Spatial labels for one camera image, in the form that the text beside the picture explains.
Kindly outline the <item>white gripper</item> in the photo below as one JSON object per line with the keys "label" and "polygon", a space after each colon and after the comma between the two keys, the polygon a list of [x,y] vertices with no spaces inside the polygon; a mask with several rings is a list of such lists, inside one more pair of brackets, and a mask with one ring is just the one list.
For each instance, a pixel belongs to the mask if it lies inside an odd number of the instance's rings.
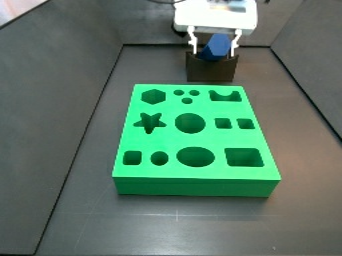
{"label": "white gripper", "polygon": [[229,57],[232,58],[241,34],[249,35],[256,28],[255,0],[184,0],[175,3],[173,7],[173,27],[177,31],[187,31],[192,54],[197,53],[195,31],[225,34],[235,31],[229,48]]}

